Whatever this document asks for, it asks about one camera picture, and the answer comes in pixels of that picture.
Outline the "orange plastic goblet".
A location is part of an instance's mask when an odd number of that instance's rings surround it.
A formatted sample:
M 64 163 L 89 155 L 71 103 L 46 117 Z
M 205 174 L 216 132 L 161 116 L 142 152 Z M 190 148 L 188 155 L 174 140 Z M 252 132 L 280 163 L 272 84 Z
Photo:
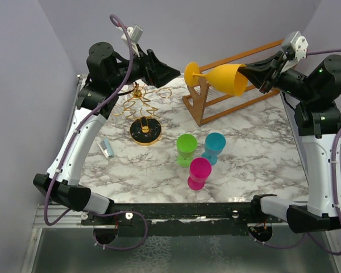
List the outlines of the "orange plastic goblet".
M 184 79 L 187 86 L 195 87 L 202 78 L 219 92 L 241 96 L 246 91 L 248 79 L 238 69 L 245 67 L 245 64 L 222 64 L 202 74 L 198 64 L 191 62 L 185 68 Z

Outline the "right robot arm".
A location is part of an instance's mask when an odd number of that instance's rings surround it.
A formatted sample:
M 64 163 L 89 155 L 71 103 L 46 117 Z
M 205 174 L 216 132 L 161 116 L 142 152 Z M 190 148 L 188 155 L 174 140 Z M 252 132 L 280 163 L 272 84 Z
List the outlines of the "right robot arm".
M 299 101 L 294 120 L 305 151 L 309 198 L 299 205 L 262 197 L 249 214 L 255 222 L 280 217 L 294 233 L 341 229 L 341 112 L 335 103 L 341 95 L 341 55 L 327 56 L 308 76 L 289 69 L 272 85 Z

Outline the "green plastic goblet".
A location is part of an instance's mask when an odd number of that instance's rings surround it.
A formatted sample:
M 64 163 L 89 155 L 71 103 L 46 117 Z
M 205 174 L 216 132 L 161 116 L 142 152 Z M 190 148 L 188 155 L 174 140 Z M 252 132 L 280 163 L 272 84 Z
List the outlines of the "green plastic goblet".
M 181 167 L 189 167 L 193 160 L 193 155 L 197 149 L 198 142 L 191 134 L 182 134 L 176 142 L 177 147 L 177 163 Z

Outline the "teal plastic goblet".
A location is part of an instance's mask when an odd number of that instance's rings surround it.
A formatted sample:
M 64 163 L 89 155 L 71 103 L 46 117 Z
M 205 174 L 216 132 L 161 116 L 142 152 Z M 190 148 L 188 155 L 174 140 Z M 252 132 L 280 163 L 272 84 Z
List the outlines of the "teal plastic goblet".
M 218 161 L 218 155 L 223 151 L 225 145 L 226 139 L 222 134 L 210 133 L 205 139 L 204 152 L 201 156 L 214 166 Z

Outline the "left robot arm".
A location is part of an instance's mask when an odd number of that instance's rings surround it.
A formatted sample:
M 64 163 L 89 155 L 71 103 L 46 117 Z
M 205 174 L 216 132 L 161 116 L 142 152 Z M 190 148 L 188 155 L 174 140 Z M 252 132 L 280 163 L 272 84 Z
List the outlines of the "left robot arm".
M 230 81 L 220 84 L 214 80 L 200 82 L 202 72 L 218 69 L 220 66 L 280 46 L 281 43 L 277 40 L 197 69 L 187 67 L 184 79 L 189 94 L 182 100 L 196 124 L 202 126 L 253 105 L 253 101 L 248 101 L 210 117 L 204 116 L 207 107 L 218 105 L 256 88 L 255 84 L 246 83 L 240 74 L 235 74 Z M 77 97 L 68 134 L 46 173 L 37 174 L 34 178 L 34 186 L 44 195 L 45 206 L 55 202 L 63 205 L 67 211 L 93 213 L 96 220 L 104 225 L 113 220 L 113 200 L 80 185 L 85 158 L 97 133 L 105 125 L 118 98 L 122 96 L 122 88 L 125 85 L 136 85 L 138 80 L 142 80 L 149 86 L 163 89 L 180 75 L 178 70 L 162 63 L 151 49 L 143 51 L 138 44 L 132 43 L 129 50 L 129 59 L 124 59 L 109 43 L 99 42 L 90 47 L 87 59 L 89 74 Z

